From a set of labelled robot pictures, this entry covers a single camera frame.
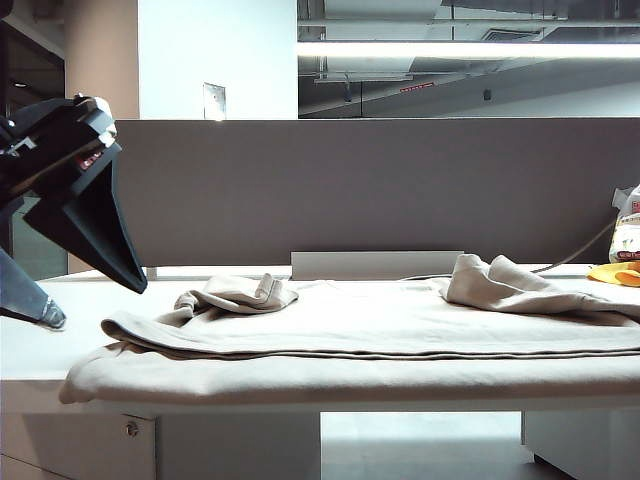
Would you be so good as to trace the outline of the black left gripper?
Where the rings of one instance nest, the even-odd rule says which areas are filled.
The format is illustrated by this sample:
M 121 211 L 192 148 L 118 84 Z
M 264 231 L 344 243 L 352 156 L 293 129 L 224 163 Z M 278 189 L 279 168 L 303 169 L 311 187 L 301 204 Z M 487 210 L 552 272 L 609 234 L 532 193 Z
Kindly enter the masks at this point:
M 147 278 L 115 195 L 117 129 L 101 97 L 54 98 L 1 119 L 1 208 L 35 192 L 24 220 L 122 286 L 142 293 Z M 66 316 L 1 250 L 1 314 L 58 330 Z

